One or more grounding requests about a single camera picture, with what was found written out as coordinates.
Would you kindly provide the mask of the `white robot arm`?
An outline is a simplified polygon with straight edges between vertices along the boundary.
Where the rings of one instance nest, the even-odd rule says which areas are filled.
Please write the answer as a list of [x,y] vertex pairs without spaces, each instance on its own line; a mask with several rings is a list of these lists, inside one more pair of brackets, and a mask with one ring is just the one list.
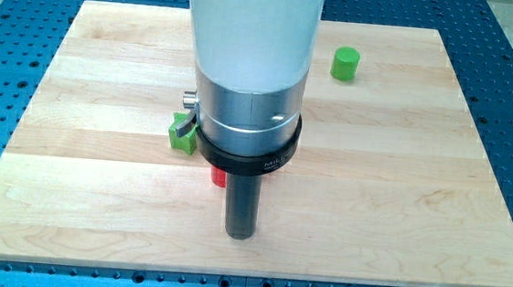
[[189,0],[196,62],[230,90],[290,88],[309,70],[325,0]]

